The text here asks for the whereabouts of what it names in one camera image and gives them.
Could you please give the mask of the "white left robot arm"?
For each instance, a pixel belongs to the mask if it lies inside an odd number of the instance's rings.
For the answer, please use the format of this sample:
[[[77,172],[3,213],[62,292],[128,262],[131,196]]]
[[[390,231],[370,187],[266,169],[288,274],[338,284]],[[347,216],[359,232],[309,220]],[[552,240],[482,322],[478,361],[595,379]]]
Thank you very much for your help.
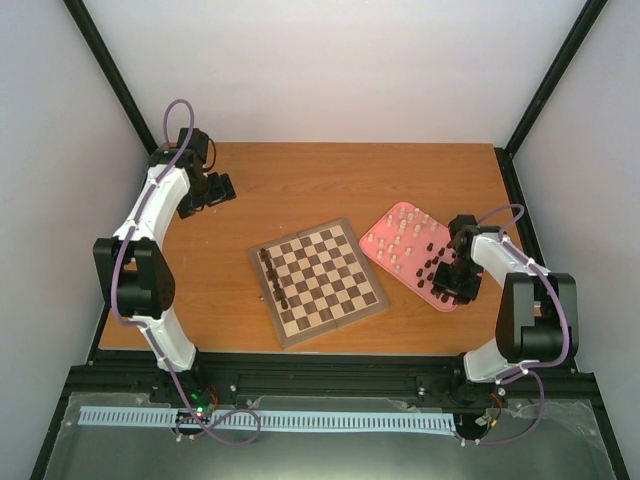
[[[206,133],[181,129],[174,147],[152,153],[141,193],[124,223],[93,246],[105,303],[121,325],[141,332],[159,368],[178,372],[172,388],[190,403],[206,395],[208,378],[192,368],[197,348],[174,311],[176,283],[162,247],[174,216],[186,219],[236,198],[229,175],[207,163],[215,151]]]

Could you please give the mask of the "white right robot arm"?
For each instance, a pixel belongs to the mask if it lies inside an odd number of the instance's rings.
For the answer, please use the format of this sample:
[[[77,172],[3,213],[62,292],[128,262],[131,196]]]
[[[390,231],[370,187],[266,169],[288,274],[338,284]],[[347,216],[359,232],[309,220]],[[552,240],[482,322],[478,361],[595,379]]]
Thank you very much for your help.
[[[455,217],[448,230],[453,259],[438,266],[433,291],[467,305],[476,300],[483,273],[502,288],[494,338],[462,357],[467,380],[506,385],[570,363],[578,350],[575,279],[539,265],[504,229],[482,226],[472,215]]]

